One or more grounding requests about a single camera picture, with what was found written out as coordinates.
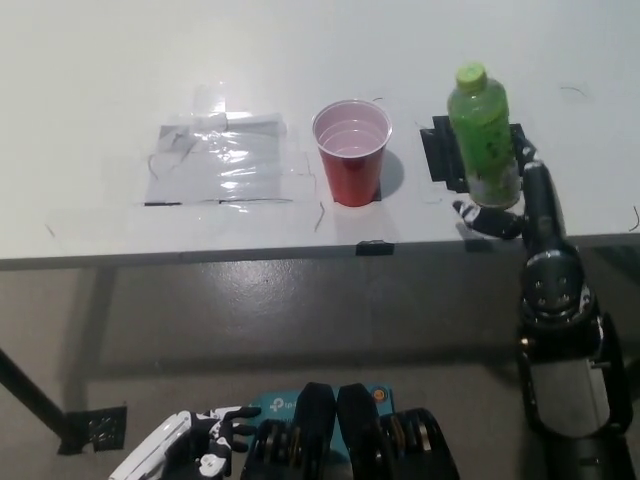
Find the floor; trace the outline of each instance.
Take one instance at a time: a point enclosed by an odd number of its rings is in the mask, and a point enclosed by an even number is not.
[[[622,272],[624,258],[584,256],[637,355],[638,279]],[[0,273],[2,348],[66,410],[129,407],[125,451],[67,458],[0,391],[0,477],[106,480],[173,412],[315,380],[384,382],[398,409],[429,408],[462,478],[544,478],[511,362],[521,260],[432,254]],[[636,461],[639,438],[632,427]]]

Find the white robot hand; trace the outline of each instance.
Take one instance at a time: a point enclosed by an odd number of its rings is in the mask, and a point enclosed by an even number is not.
[[[109,480],[195,480],[231,473],[231,454],[247,445],[234,435],[255,428],[234,423],[260,414],[256,407],[225,407],[199,414],[183,411],[167,418],[111,474]]]

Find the cup rim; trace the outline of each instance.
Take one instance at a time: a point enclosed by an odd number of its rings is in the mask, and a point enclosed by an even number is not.
[[[387,125],[389,126],[389,128],[387,129],[387,136],[385,137],[384,141],[382,142],[382,144],[379,147],[376,147],[375,149],[366,152],[366,153],[358,153],[357,155],[336,155],[333,152],[330,152],[329,150],[327,150],[326,148],[324,148],[322,145],[320,145],[320,142],[318,142],[318,139],[316,137],[316,123],[318,122],[318,118],[320,118],[320,116],[324,113],[326,113],[328,110],[330,110],[333,107],[337,107],[338,105],[344,105],[345,103],[360,103],[362,105],[368,105],[373,107],[375,110],[377,110],[378,112],[380,112],[385,120],[387,121]],[[376,153],[378,150],[384,148],[387,143],[389,143],[389,139],[391,138],[391,134],[393,133],[393,125],[391,123],[391,118],[389,118],[389,115],[387,114],[387,112],[385,112],[385,110],[380,107],[379,105],[375,104],[374,102],[370,102],[368,100],[360,100],[357,98],[352,98],[349,100],[338,100],[337,102],[333,102],[329,105],[327,105],[326,107],[324,107],[322,110],[320,110],[314,117],[313,117],[313,122],[311,123],[311,133],[313,134],[313,139],[316,142],[316,145],[318,146],[318,148],[320,150],[322,150],[323,152],[325,152],[327,155],[331,155],[332,157],[339,157],[343,160],[356,160],[358,158],[362,158],[362,157],[366,157],[369,156],[373,153]]]

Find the bottle label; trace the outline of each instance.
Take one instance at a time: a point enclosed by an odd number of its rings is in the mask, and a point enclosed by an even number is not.
[[[453,127],[471,198],[492,207],[506,208],[516,203],[520,175],[508,115],[498,115],[482,124],[459,118]]]

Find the plastic bottle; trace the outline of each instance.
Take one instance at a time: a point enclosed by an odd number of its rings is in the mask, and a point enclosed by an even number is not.
[[[507,94],[480,63],[456,73],[447,104],[464,163],[469,195],[479,205],[506,209],[520,198]]]

